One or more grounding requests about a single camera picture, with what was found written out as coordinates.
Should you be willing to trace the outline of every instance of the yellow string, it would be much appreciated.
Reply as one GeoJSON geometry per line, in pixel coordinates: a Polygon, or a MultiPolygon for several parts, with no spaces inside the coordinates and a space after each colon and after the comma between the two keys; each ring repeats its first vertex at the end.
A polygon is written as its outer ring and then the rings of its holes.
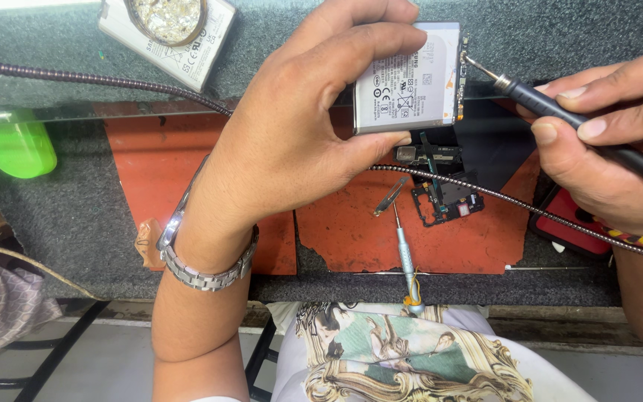
{"type": "MultiPolygon", "coordinates": [[[[68,286],[71,286],[72,288],[78,290],[79,292],[83,293],[86,297],[90,297],[95,300],[101,300],[101,301],[108,301],[111,300],[110,297],[101,297],[98,296],[94,293],[89,292],[86,288],[83,286],[80,286],[71,280],[68,280],[64,278],[62,275],[58,274],[58,272],[54,271],[53,269],[50,269],[49,267],[45,266],[44,264],[41,264],[38,261],[32,260],[29,257],[26,257],[23,254],[19,254],[18,252],[11,251],[11,250],[6,250],[5,248],[0,247],[0,253],[6,254],[6,255],[11,255],[14,258],[18,258],[21,261],[28,262],[29,264],[33,265],[34,267],[37,267],[38,269],[41,269],[42,271],[48,273],[49,275],[53,276],[54,278],[62,281],[63,283],[66,283],[68,286]]],[[[131,302],[147,302],[150,300],[146,299],[116,299],[116,300],[121,300],[121,301],[131,301],[131,302]]]]}
{"type": "Polygon", "coordinates": [[[418,300],[413,298],[413,286],[411,287],[411,291],[409,292],[409,297],[411,298],[411,301],[415,303],[416,305],[421,304],[421,283],[416,279],[416,275],[418,275],[418,268],[420,265],[416,265],[416,270],[413,272],[413,278],[411,279],[411,283],[416,283],[416,291],[418,292],[418,300]]]}

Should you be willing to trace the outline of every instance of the orange mat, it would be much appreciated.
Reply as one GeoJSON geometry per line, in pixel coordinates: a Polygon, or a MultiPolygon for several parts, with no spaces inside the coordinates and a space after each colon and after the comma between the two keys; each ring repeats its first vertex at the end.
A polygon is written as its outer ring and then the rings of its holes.
{"type": "MultiPolygon", "coordinates": [[[[150,217],[165,226],[202,159],[217,142],[227,117],[194,114],[167,116],[164,121],[158,117],[103,121],[136,227],[150,217]]],[[[267,217],[258,225],[252,272],[295,275],[291,212],[267,217]]]]}
{"type": "MultiPolygon", "coordinates": [[[[332,110],[340,137],[352,133],[348,112],[332,110]]],[[[387,155],[380,163],[391,163],[387,155]]],[[[505,184],[506,194],[531,202],[540,159],[535,151],[505,184]]],[[[393,210],[372,213],[402,174],[363,172],[344,189],[297,209],[299,238],[337,272],[387,270],[401,266],[393,210]]],[[[506,264],[522,258],[530,213],[497,198],[484,196],[485,209],[465,218],[423,227],[411,196],[412,183],[397,198],[399,219],[415,265],[424,272],[502,274],[506,264]]],[[[431,205],[424,197],[422,204],[431,205]]]]}

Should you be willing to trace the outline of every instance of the white battery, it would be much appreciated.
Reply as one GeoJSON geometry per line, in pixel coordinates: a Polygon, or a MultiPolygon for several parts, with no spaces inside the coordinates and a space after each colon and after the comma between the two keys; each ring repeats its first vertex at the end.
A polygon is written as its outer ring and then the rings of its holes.
{"type": "Polygon", "coordinates": [[[180,47],[158,44],[138,31],[129,18],[124,0],[103,0],[99,28],[178,81],[201,92],[236,11],[225,0],[207,0],[207,17],[200,35],[180,47]]]}
{"type": "Polygon", "coordinates": [[[354,86],[354,133],[448,126],[457,117],[460,23],[416,22],[428,33],[417,52],[371,63],[354,86]]]}

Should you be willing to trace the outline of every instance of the red phone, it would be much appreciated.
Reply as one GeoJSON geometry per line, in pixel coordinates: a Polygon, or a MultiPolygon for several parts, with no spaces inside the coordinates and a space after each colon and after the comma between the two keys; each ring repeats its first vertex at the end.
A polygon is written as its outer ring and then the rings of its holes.
{"type": "MultiPolygon", "coordinates": [[[[594,232],[602,232],[602,224],[594,222],[592,215],[580,208],[569,196],[569,191],[558,185],[555,185],[550,191],[540,208],[571,220],[594,232]]],[[[609,243],[578,232],[541,215],[533,215],[530,219],[530,229],[546,239],[592,258],[608,258],[612,253],[612,246],[609,243]]]]}

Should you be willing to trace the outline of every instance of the hand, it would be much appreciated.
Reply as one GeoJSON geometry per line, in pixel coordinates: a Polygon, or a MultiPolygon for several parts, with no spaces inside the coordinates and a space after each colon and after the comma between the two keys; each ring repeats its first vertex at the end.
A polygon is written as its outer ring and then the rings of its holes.
{"type": "MultiPolygon", "coordinates": [[[[612,228],[643,235],[643,179],[587,147],[632,143],[643,151],[643,56],[538,89],[569,111],[596,116],[576,132],[555,117],[535,121],[542,169],[587,212],[612,228]]],[[[531,116],[525,108],[518,110],[531,116]]]]}
{"type": "Polygon", "coordinates": [[[176,249],[202,258],[193,249],[203,233],[215,243],[242,238],[263,217],[344,187],[408,144],[409,132],[340,139],[329,107],[371,61],[423,46],[426,33],[410,25],[417,16],[407,0],[328,0],[309,14],[247,87],[192,189],[176,249]]]}

